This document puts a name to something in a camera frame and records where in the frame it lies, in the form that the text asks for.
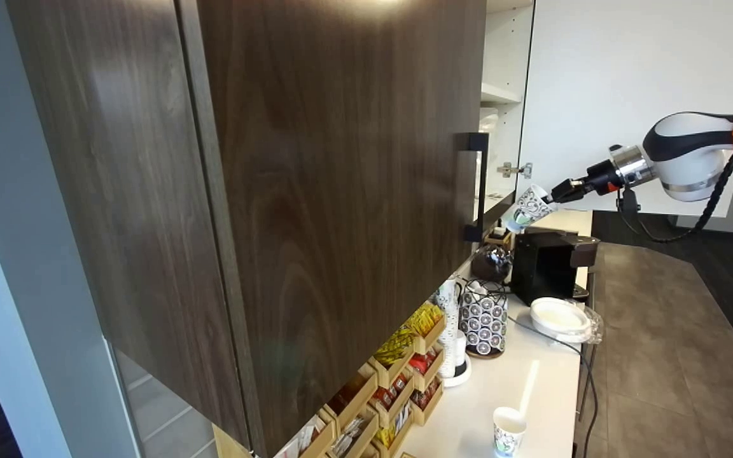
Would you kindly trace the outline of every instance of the cup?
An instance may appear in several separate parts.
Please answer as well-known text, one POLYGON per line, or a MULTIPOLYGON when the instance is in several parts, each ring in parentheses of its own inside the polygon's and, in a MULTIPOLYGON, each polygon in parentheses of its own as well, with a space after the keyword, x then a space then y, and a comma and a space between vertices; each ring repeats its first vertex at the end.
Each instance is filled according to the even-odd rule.
POLYGON ((508 209, 502 214, 502 226, 523 234, 529 225, 536 225, 538 219, 548 217, 556 209, 551 193, 539 187, 528 188, 515 203, 511 209, 508 209))
POLYGON ((515 458, 528 430, 528 417, 515 408, 494 411, 494 458, 515 458))

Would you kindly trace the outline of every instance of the cabinet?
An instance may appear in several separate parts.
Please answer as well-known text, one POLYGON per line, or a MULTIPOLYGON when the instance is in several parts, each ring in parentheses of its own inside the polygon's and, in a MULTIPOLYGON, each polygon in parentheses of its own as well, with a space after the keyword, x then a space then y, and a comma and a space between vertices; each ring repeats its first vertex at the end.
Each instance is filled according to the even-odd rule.
POLYGON ((524 86, 529 69, 532 0, 488 0, 485 37, 482 130, 488 130, 487 209, 515 193, 524 86))
POLYGON ((262 457, 468 254, 482 2, 9 8, 104 337, 262 457))

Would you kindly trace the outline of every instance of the white plate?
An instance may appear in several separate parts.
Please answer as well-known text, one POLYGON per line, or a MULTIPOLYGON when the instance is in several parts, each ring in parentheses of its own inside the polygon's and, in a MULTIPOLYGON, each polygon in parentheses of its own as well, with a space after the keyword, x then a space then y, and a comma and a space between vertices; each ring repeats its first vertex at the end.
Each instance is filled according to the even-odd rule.
POLYGON ((538 298, 529 307, 538 331, 561 342, 585 342, 590 334, 590 319, 574 303, 557 298, 538 298))

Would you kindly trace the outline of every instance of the countertop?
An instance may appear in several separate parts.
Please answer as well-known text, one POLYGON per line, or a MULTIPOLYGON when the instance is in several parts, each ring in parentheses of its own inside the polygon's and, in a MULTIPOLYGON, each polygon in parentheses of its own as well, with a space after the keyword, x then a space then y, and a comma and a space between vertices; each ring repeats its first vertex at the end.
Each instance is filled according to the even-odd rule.
MULTIPOLYGON (((590 212, 556 212, 538 226, 590 234, 590 212)), ((510 317, 529 308, 510 298, 510 317)), ((494 457, 491 412, 519 404, 529 364, 539 362, 539 376, 528 416, 528 435, 518 458, 574 457, 575 398, 580 359, 574 350, 552 343, 508 321, 508 350, 500 359, 472 359, 467 384, 445 390, 434 417, 402 444, 402 457, 416 458, 488 458, 494 457)))

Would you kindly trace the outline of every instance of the white wall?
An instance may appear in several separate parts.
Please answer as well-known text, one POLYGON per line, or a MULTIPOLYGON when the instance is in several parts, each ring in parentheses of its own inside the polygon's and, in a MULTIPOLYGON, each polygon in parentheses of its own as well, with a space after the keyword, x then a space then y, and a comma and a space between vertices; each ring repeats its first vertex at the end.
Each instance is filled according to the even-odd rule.
POLYGON ((0 404, 25 457, 70 457, 55 402, 0 268, 0 404))
MULTIPOLYGON (((733 112, 733 0, 539 0, 523 140, 538 169, 519 188, 584 177, 609 145, 637 145, 681 111, 733 112)), ((640 198, 656 214, 702 209, 659 184, 640 198)), ((579 206, 611 212, 614 198, 579 206)))
POLYGON ((139 457, 2 0, 0 404, 29 458, 139 457))

